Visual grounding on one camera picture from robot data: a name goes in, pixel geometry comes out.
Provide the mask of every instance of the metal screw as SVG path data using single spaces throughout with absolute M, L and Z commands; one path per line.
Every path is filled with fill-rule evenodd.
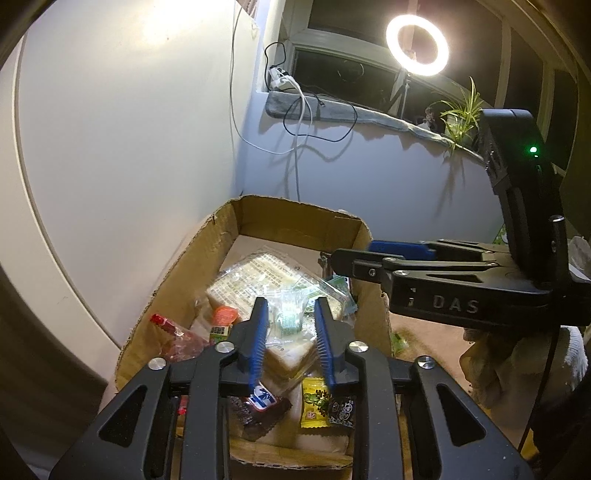
M 216 344 L 216 350 L 220 353 L 230 353 L 234 350 L 232 342 L 219 342 Z
M 363 352 L 366 352 L 369 347 L 367 346 L 367 344 L 363 343 L 361 340 L 355 340 L 354 342 L 351 342 L 349 344 L 349 348 L 351 349 L 352 352 L 363 353 Z
M 431 370 L 433 367 L 435 367 L 435 365 L 437 365 L 435 360 L 428 355 L 423 355 L 417 358 L 417 363 L 418 366 L 424 368 L 425 370 Z
M 160 356 L 148 362 L 148 368 L 150 370 L 162 370 L 164 367 L 166 367 L 166 360 Z

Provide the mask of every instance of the blue gripper pad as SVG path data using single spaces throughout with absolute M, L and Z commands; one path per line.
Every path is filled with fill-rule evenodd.
M 369 252 L 388 255 L 400 255 L 405 260 L 436 260 L 435 250 L 425 244 L 409 244 L 406 242 L 386 242 L 374 240 L 368 246 Z

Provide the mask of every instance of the gray cloth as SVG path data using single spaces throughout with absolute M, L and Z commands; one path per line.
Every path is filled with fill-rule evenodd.
M 283 119 L 287 109 L 294 103 L 294 101 L 297 100 L 298 97 L 299 95 L 296 93 L 275 91 L 269 92 L 267 103 L 265 104 L 265 111 L 270 117 Z M 308 99 L 310 107 L 312 108 L 312 112 L 314 113 L 315 121 L 352 124 L 355 120 L 353 109 L 348 103 L 335 102 L 333 100 L 328 100 L 321 97 L 324 106 L 320 106 L 318 104 L 318 100 L 316 100 L 314 96 L 306 95 L 306 98 Z M 409 132 L 418 138 L 430 140 L 432 142 L 445 145 L 446 147 L 451 147 L 452 145 L 452 141 L 448 138 L 442 137 L 441 135 L 431 132 L 430 130 L 425 130 L 418 125 L 409 124 L 404 120 L 393 118 L 389 115 L 386 115 L 385 113 L 376 112 L 366 108 L 356 106 L 355 109 L 357 110 L 358 114 L 358 124 L 376 125 L 377 127 L 388 128 L 397 132 Z M 286 118 L 288 120 L 299 120 L 300 114 L 301 110 L 298 103 L 291 108 Z M 304 122 L 305 121 L 310 121 L 310 112 L 307 108 L 304 112 Z M 482 157 L 479 155 L 471 152 L 470 150 L 463 150 L 473 155 L 477 160 L 483 163 Z

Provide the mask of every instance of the charger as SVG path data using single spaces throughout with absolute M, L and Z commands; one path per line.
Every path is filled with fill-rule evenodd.
M 296 80 L 288 72 L 279 67 L 271 67 L 269 69 L 269 75 L 271 76 L 269 87 L 272 90 L 284 91 L 294 87 L 297 88 Z

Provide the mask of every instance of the yellow snack package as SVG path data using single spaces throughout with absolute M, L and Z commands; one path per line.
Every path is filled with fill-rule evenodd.
M 306 377 L 301 381 L 301 426 L 305 429 L 330 427 L 328 410 L 329 389 L 322 378 Z

